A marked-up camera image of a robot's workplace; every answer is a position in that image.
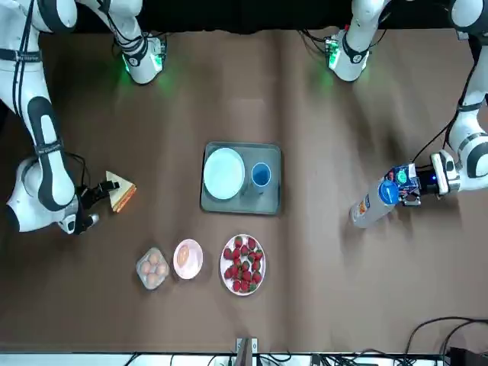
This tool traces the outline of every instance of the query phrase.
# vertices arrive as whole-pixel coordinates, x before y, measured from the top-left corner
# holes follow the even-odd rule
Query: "clear plastic container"
[[[362,200],[351,207],[351,221],[357,227],[366,228],[391,212],[399,201],[397,183],[382,178],[371,186]]]
[[[137,262],[136,271],[144,287],[154,290],[168,277],[169,265],[159,249],[151,248]]]

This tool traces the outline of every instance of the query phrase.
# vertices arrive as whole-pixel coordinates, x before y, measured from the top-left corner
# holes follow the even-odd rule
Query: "green led light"
[[[130,71],[129,71],[129,65],[127,65],[127,61],[125,60],[124,55],[122,55],[122,60],[123,60],[123,61],[124,61],[124,63],[125,63],[125,71],[130,72]]]
[[[151,55],[151,60],[156,70],[162,70],[162,59],[160,55]]]
[[[329,69],[334,70],[336,68],[340,56],[341,50],[331,50],[329,56]]]
[[[400,170],[397,174],[396,174],[396,179],[397,181],[403,185],[406,183],[406,173],[404,170]]]
[[[363,68],[361,69],[361,71],[366,69],[366,62],[368,61],[368,57],[369,57],[369,51],[366,53],[366,56],[364,57]]]

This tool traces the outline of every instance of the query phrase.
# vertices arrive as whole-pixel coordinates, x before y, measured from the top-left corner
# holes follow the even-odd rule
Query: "brown table surface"
[[[451,119],[472,65],[454,31],[389,31],[354,84],[314,61],[295,32],[173,35],[165,73],[147,86],[130,81],[109,36],[42,45],[66,148],[87,159],[92,182],[111,170],[138,190],[119,214],[100,203],[101,222],[82,236],[55,226],[14,234],[2,216],[0,349],[228,352],[254,336],[262,352],[401,352],[424,320],[488,316],[488,192],[425,199],[365,232],[345,225],[368,185]],[[212,140],[281,147],[281,215],[201,211]],[[30,153],[11,115],[0,136],[2,200]],[[224,243],[240,232],[268,258],[265,283],[244,299],[218,272]],[[202,272],[144,290],[137,259],[150,246],[171,258],[185,238],[203,247]],[[436,351],[453,325],[421,331],[413,350]],[[455,338],[488,348],[480,327]]]

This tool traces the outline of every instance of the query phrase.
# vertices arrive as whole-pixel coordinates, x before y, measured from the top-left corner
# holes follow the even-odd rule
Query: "white plate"
[[[205,162],[205,188],[217,200],[234,197],[241,190],[245,175],[244,161],[234,149],[217,149]]]
[[[256,286],[256,289],[253,292],[246,292],[246,293],[235,292],[232,289],[232,284],[234,283],[234,280],[232,278],[229,279],[229,280],[227,280],[223,276],[223,274],[228,269],[228,267],[230,267],[231,264],[233,263],[233,261],[231,261],[229,259],[225,259],[223,257],[223,251],[225,250],[225,248],[229,248],[230,250],[234,250],[236,248],[234,246],[234,239],[237,236],[241,236],[242,237],[242,244],[244,246],[247,246],[247,240],[248,240],[248,238],[253,238],[256,241],[256,249],[255,249],[255,251],[258,250],[258,249],[261,249],[262,250],[261,271],[260,271],[262,278],[261,278],[261,282],[258,283],[258,285]],[[227,290],[229,290],[233,294],[235,294],[237,296],[249,296],[250,294],[254,294],[259,289],[259,286],[261,286],[262,282],[265,280],[265,272],[266,272],[266,254],[265,254],[265,251],[263,250],[261,244],[259,244],[258,240],[256,240],[256,238],[254,236],[250,236],[248,234],[238,234],[238,235],[235,235],[232,238],[230,238],[230,240],[227,242],[227,244],[223,247],[222,253],[220,254],[220,277],[222,278],[223,283],[226,285]]]
[[[178,252],[180,248],[187,245],[190,249],[190,255],[194,255],[194,263],[191,266],[180,267],[177,262]],[[201,246],[195,242],[193,239],[185,239],[178,244],[175,253],[173,254],[173,268],[178,276],[184,280],[191,280],[193,277],[198,275],[201,270],[201,266],[204,263],[204,253],[201,250]]]

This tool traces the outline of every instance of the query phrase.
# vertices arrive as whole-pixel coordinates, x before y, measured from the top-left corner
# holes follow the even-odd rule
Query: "black wall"
[[[385,28],[450,27],[444,5],[449,0],[392,0]],[[145,0],[142,29],[165,32],[215,31],[250,34],[266,29],[343,27],[351,20],[348,0]],[[79,5],[78,32],[105,32],[90,11]]]

